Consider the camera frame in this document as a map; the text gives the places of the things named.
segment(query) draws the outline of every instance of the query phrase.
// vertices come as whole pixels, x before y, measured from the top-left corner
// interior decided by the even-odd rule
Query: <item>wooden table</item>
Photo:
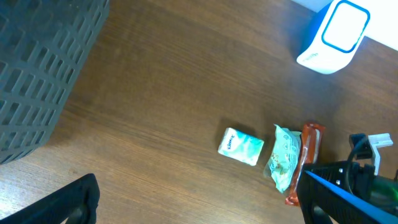
[[[98,223],[303,223],[262,176],[274,126],[398,141],[398,52],[365,38],[333,75],[295,62],[313,12],[290,0],[111,0],[50,142],[0,167],[0,218],[94,173]],[[221,156],[227,127],[264,139],[256,167]],[[381,150],[393,178],[396,146]]]

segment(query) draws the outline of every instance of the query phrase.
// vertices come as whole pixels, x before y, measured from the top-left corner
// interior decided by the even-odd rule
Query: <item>gray mesh basket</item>
[[[44,145],[109,0],[0,0],[0,164]]]

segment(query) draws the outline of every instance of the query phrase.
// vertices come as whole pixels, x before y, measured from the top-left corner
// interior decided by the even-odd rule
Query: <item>black cable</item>
[[[349,171],[351,170],[351,164],[354,159],[354,156],[359,152],[359,150],[362,148],[363,144],[365,144],[367,141],[368,141],[368,137],[365,136],[358,143],[356,143],[347,159],[347,166],[346,166],[346,172],[345,172],[345,185],[346,185],[347,191],[351,194],[354,194],[353,191],[351,190],[351,187],[349,186]]]

